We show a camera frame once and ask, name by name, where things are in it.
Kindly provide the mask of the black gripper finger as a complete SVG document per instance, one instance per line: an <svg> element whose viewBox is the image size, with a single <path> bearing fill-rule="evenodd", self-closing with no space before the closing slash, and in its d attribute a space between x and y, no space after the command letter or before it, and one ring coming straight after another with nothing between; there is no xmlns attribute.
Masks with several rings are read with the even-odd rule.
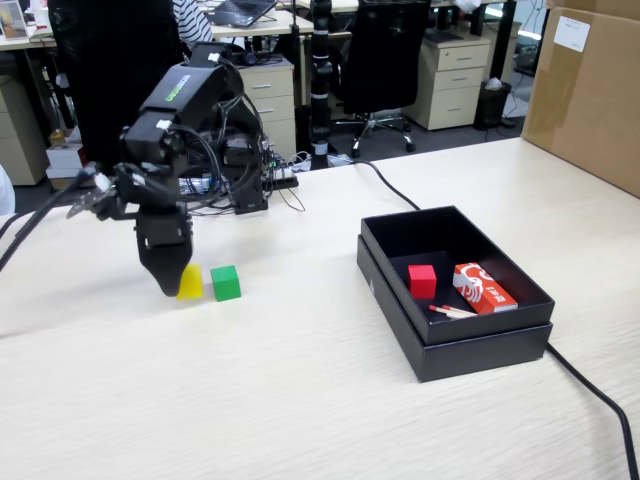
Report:
<svg viewBox="0 0 640 480"><path fill-rule="evenodd" d="M193 253L190 215L181 207L141 207L135 220L141 264L167 297L176 297Z"/></svg>

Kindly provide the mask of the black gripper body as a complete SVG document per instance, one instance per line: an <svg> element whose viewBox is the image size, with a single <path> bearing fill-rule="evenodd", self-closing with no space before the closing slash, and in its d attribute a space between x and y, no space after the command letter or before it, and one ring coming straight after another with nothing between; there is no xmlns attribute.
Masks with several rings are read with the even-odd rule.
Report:
<svg viewBox="0 0 640 480"><path fill-rule="evenodd" d="M148 173L142 167L121 162L114 169L118 195L123 203L158 211L187 212L186 201L179 189L178 179L163 172Z"/></svg>

